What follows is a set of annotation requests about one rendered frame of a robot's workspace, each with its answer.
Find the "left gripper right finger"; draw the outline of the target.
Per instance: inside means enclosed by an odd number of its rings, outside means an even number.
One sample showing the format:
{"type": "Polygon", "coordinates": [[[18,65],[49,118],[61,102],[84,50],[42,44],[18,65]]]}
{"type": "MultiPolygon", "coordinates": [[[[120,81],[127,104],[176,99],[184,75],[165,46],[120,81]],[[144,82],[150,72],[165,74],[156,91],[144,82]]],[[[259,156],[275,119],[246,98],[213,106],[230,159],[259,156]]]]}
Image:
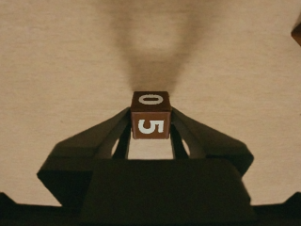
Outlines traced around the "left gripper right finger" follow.
{"type": "Polygon", "coordinates": [[[242,177],[245,175],[254,157],[244,142],[185,116],[173,106],[171,110],[169,138],[172,159],[229,158],[234,161],[242,177]]]}

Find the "brown calendar cube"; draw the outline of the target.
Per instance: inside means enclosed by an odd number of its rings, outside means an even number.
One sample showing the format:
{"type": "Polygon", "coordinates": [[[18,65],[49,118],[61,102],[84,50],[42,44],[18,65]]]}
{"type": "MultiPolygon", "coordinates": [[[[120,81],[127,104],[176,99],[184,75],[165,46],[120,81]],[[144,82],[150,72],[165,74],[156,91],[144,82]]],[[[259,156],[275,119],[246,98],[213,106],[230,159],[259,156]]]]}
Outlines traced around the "brown calendar cube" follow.
{"type": "Polygon", "coordinates": [[[168,139],[171,112],[166,91],[135,91],[130,107],[133,139],[168,139]]]}
{"type": "Polygon", "coordinates": [[[301,47],[301,24],[292,32],[291,36],[301,47]]]}

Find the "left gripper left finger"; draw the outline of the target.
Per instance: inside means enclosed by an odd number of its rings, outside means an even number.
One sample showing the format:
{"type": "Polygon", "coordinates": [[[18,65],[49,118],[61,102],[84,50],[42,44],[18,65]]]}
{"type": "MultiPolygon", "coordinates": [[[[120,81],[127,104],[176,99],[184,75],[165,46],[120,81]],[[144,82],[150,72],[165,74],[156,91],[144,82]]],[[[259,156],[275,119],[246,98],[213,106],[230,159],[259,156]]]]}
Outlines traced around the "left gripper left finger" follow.
{"type": "Polygon", "coordinates": [[[49,156],[112,158],[113,155],[113,158],[128,159],[131,136],[130,106],[128,106],[113,118],[58,142],[49,156]],[[113,154],[117,142],[118,146],[113,154]]]}

